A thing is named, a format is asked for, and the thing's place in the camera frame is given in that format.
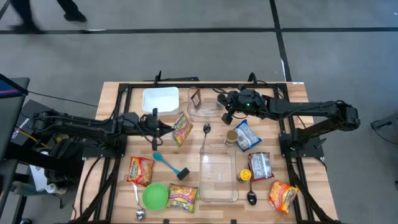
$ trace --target concrete floor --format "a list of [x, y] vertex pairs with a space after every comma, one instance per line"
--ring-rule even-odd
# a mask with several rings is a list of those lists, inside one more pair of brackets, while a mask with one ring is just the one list
[[[0, 7], [5, 0], [0, 0]], [[87, 24], [63, 20], [55, 1], [32, 1], [43, 29], [272, 27], [268, 1], [76, 1]], [[282, 27], [398, 27], [395, 0], [276, 0]], [[9, 8], [0, 30], [18, 18]], [[327, 134], [328, 177], [338, 216], [345, 223], [396, 223], [398, 147], [369, 123], [398, 111], [397, 32], [284, 33], [293, 81], [305, 82], [310, 101], [345, 100], [359, 110], [362, 126]], [[275, 34], [0, 35], [0, 72], [29, 77], [30, 90], [97, 104], [105, 81], [198, 76], [245, 80], [250, 72], [284, 81]], [[67, 113], [93, 117], [96, 110], [29, 96]], [[381, 134], [395, 140], [389, 128]], [[36, 223], [67, 222], [75, 191], [58, 208], [53, 196], [31, 197], [24, 212]], [[9, 209], [13, 198], [9, 199]], [[0, 223], [10, 223], [4, 212]]]

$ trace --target green plate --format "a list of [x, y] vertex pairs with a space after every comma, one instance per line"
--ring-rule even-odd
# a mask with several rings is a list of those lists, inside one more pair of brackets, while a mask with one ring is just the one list
[[149, 210], [160, 210], [169, 200], [169, 191], [163, 184], [149, 184], [142, 193], [142, 201]]

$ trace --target snack bag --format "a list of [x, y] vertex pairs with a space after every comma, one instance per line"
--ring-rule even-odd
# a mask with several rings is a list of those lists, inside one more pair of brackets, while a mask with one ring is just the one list
[[254, 134], [254, 132], [249, 128], [248, 121], [246, 119], [237, 125], [235, 131], [238, 133], [237, 143], [243, 152], [262, 142], [261, 138], [256, 136], [256, 134]]
[[289, 208], [297, 196], [299, 189], [275, 180], [269, 192], [269, 203], [274, 209], [289, 214]]
[[198, 187], [187, 187], [182, 185], [170, 184], [169, 202], [167, 208], [182, 208], [186, 211], [195, 210], [195, 199], [197, 197]]
[[193, 125], [189, 121], [185, 113], [181, 112], [177, 120], [175, 121], [173, 128], [175, 129], [172, 134], [173, 139], [175, 143], [180, 147], [188, 137], [189, 132], [191, 132]]
[[251, 180], [253, 182], [274, 177], [268, 152], [250, 153], [249, 167], [252, 172]]
[[155, 161], [143, 157], [131, 157], [127, 182], [146, 187], [150, 184]]

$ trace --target blue spatula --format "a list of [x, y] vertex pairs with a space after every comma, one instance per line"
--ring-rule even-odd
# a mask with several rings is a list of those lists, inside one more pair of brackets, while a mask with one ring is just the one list
[[163, 156], [158, 152], [154, 152], [154, 159], [157, 161], [163, 162], [168, 167], [170, 167], [170, 169], [172, 169], [175, 172], [175, 174], [177, 175], [179, 180], [183, 180], [189, 174], [188, 168], [184, 168], [181, 172], [178, 171], [176, 168], [172, 167], [168, 162], [166, 162], [163, 159]]

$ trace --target shoe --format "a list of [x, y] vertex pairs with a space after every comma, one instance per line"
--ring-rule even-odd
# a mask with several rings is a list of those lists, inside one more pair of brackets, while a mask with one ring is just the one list
[[87, 22], [87, 18], [81, 12], [64, 14], [63, 17], [70, 22]]
[[36, 25], [31, 24], [20, 24], [10, 26], [11, 30], [17, 34], [44, 34], [44, 31], [40, 30]]

